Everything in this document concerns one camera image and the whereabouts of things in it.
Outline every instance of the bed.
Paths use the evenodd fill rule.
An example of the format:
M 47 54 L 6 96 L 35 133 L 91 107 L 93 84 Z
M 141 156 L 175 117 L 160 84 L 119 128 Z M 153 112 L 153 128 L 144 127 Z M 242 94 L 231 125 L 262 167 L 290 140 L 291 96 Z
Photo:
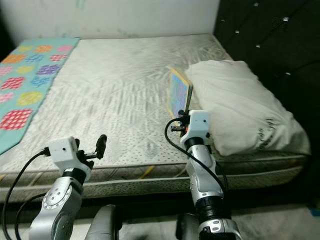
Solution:
M 186 70 L 205 60 L 231 60 L 209 34 L 81 40 L 54 79 L 22 141 L 0 155 L 0 201 L 24 163 L 57 138 L 74 136 L 93 151 L 108 137 L 104 158 L 95 161 L 85 198 L 189 191 L 186 156 L 164 137 L 170 67 Z M 192 96 L 190 108 L 199 109 Z M 179 142 L 177 134 L 169 137 Z M 288 152 L 220 156 L 230 189 L 253 189 L 290 182 L 307 157 Z M 59 176 L 50 158 L 39 157 L 22 175 L 10 201 L 46 192 Z

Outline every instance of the white mattress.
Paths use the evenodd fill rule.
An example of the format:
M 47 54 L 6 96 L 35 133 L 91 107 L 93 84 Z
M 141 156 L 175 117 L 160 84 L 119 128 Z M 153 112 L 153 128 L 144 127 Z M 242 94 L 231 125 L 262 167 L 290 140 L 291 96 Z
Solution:
M 79 149 L 90 152 L 95 149 L 98 137 L 106 134 L 108 139 L 104 157 L 96 160 L 94 165 L 97 171 L 136 166 L 133 168 L 134 176 L 138 178 L 144 171 L 139 168 L 140 165 L 165 164 L 167 176 L 161 180 L 169 186 L 167 192 L 187 191 L 188 189 L 181 187 L 180 183 L 182 181 L 183 186 L 188 186 L 189 180 L 186 176 L 185 179 L 174 181 L 168 178 L 170 175 L 172 177 L 176 175 L 186 163 L 186 156 L 171 147 L 164 137 L 165 125 L 170 120 L 170 115 L 166 111 L 169 68 L 178 67 L 185 70 L 190 64 L 210 59 L 231 58 L 214 37 L 207 34 L 81 40 L 54 79 L 46 99 L 34 116 L 22 141 L 0 155 L 2 174 L 0 181 L 4 176 L 14 176 L 18 173 L 28 159 L 53 139 L 74 136 L 80 139 Z M 191 108 L 199 108 L 196 97 L 192 97 Z M 178 134 L 170 133 L 169 136 L 179 142 Z M 290 154 L 284 156 L 287 159 L 303 158 Z M 22 194 L 23 190 L 29 190 L 28 193 L 31 193 L 33 189 L 32 194 L 35 194 L 39 188 L 47 189 L 49 186 L 43 186 L 44 182 L 41 187 L 36 186 L 36 183 L 43 172 L 48 173 L 45 177 L 48 184 L 54 181 L 57 175 L 53 174 L 51 179 L 49 173 L 54 173 L 56 170 L 51 158 L 39 157 L 27 168 L 25 181 L 21 180 L 21 187 L 18 190 L 20 189 Z M 294 175 L 290 175 L 290 179 L 300 171 L 300 168 L 298 171 L 291 170 L 294 171 Z M 164 171 L 156 173 L 159 175 L 155 177 L 161 178 Z M 109 175 L 102 173 L 100 176 L 105 176 L 105 179 L 101 177 L 95 181 L 96 185 L 101 186 L 104 181 L 110 180 Z M 150 186 L 150 181 L 154 183 L 155 177 L 146 179 L 145 183 Z M 116 184 L 133 181 L 139 182 L 140 185 L 144 180 L 137 178 L 130 177 L 129 180 L 124 178 L 122 181 L 116 179 L 120 181 Z M 112 182 L 105 182 L 104 186 L 110 190 L 110 184 Z M 158 188 L 158 192 L 166 192 L 159 186 L 154 187 L 155 191 Z M 152 192 L 150 189 L 150 187 L 144 188 L 142 192 Z M 103 191 L 88 196 L 103 197 Z

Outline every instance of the pillowcase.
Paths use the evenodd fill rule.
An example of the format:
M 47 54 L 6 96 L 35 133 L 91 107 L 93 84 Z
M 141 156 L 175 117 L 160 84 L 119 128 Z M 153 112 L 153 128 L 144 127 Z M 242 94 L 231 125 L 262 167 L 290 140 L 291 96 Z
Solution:
M 310 154 L 308 136 L 243 61 L 202 61 L 186 71 L 222 156 L 257 151 Z

